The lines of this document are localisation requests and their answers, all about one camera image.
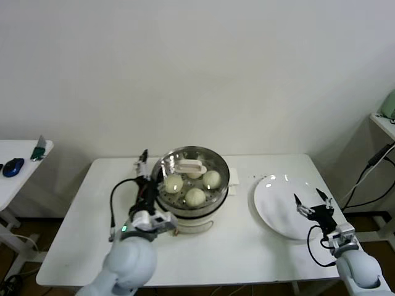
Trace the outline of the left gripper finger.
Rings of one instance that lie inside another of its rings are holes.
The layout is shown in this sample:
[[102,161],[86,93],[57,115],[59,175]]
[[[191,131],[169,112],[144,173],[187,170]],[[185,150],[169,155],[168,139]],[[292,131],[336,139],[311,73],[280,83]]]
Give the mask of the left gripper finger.
[[165,179],[165,170],[163,168],[152,169],[152,180],[156,183],[157,187],[161,187]]
[[150,180],[150,172],[147,165],[148,150],[145,149],[135,162],[136,177]]

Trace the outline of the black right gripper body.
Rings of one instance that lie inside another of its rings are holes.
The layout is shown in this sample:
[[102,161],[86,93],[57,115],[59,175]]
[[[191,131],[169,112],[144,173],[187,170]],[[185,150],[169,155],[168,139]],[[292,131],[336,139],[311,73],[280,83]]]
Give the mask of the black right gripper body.
[[336,229],[337,223],[333,219],[334,208],[327,208],[326,205],[318,205],[311,208],[311,213],[308,214],[308,219],[316,221],[320,226],[323,235],[327,236]]

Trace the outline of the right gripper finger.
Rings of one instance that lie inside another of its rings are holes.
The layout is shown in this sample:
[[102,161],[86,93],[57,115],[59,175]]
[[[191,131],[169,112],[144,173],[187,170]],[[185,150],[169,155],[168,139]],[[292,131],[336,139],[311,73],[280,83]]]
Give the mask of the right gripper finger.
[[302,216],[310,216],[314,214],[314,210],[303,205],[296,194],[294,194],[294,198],[295,198],[295,203],[298,213],[300,213]]
[[334,210],[332,206],[332,198],[329,198],[323,191],[320,189],[316,188],[315,189],[320,196],[320,198],[323,200],[324,204],[317,205],[315,207],[316,210]]

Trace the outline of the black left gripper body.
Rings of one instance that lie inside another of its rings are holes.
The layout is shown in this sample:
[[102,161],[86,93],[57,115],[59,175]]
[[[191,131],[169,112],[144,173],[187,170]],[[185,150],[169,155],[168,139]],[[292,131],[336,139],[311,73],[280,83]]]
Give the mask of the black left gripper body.
[[136,178],[138,195],[135,203],[135,212],[147,211],[150,215],[155,214],[155,201],[158,196],[157,184],[146,178]]

